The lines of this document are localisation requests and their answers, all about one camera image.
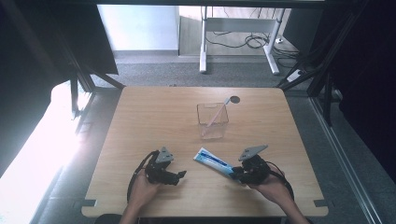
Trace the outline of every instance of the blue and white object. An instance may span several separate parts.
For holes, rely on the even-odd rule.
[[[213,155],[203,147],[201,147],[201,149],[195,155],[194,160],[210,166],[228,177],[230,177],[230,173],[233,173],[233,167],[230,164]]]

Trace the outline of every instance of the white desk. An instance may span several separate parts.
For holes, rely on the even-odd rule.
[[[275,20],[268,19],[235,19],[235,18],[208,18],[207,7],[204,7],[202,17],[202,39],[200,51],[199,71],[206,72],[206,32],[239,32],[239,33],[271,33],[270,42],[264,46],[264,52],[274,75],[279,74],[272,49],[277,33],[282,23],[285,8],[281,8]]]

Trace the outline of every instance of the wall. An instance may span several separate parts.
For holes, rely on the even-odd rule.
[[[177,50],[178,7],[99,5],[113,50]]]

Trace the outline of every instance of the small black hole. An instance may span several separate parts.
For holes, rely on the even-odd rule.
[[[233,104],[238,104],[239,102],[241,102],[241,99],[238,96],[232,96],[232,97],[230,97],[230,101]]]

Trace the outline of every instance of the wooden table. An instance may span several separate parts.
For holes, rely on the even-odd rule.
[[[202,140],[198,104],[229,103],[229,124],[223,138]],[[175,160],[167,168],[187,170],[177,186],[162,186],[141,211],[142,217],[282,217],[282,210],[260,193],[224,177],[193,157],[205,147],[233,166],[247,147],[269,145],[260,153],[274,162],[293,186],[295,201],[306,216],[325,216],[323,200],[311,163],[280,89],[203,87],[126,87],[120,97],[102,153],[87,192],[94,207],[82,207],[87,217],[121,214],[132,173],[155,149],[167,147]]]

